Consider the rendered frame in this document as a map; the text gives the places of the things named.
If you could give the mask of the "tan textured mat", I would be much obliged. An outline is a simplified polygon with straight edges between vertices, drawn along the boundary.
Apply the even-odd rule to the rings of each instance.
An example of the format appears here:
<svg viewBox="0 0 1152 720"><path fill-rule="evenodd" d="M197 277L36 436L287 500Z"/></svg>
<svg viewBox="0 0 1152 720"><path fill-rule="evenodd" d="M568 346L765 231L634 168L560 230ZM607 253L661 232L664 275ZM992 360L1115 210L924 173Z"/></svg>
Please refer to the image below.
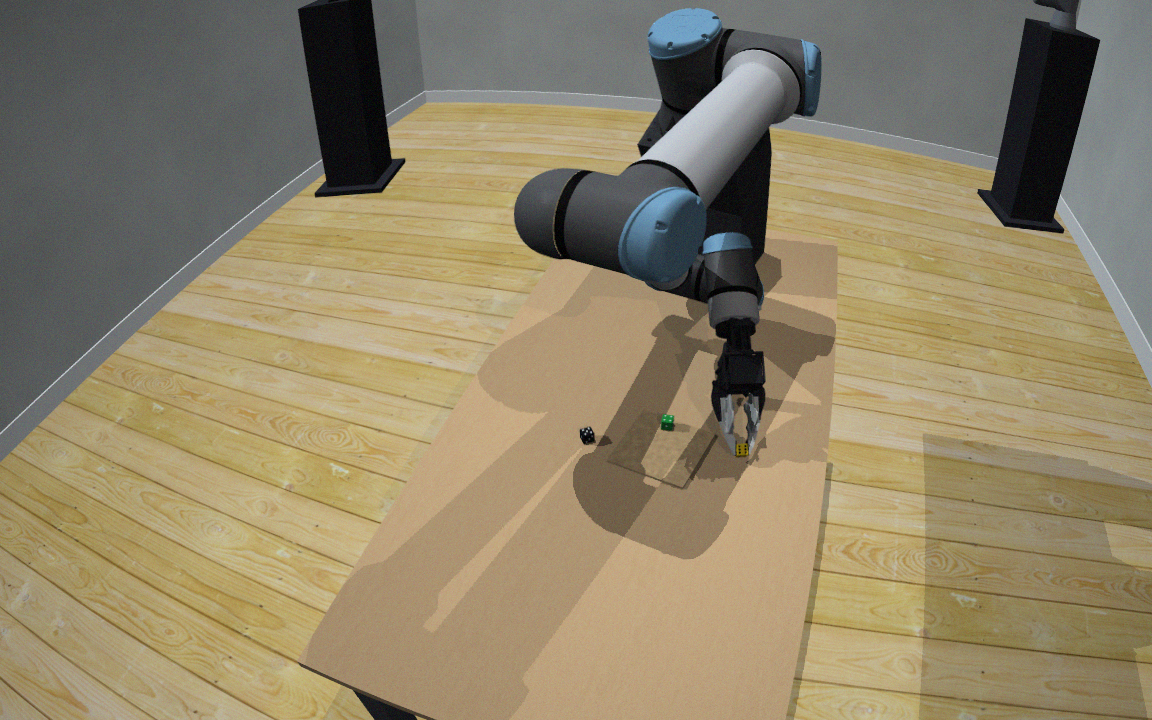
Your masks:
<svg viewBox="0 0 1152 720"><path fill-rule="evenodd" d="M607 462L684 488L717 434L681 420L675 420L672 430L662 430L660 420L662 416L644 410Z"/></svg>

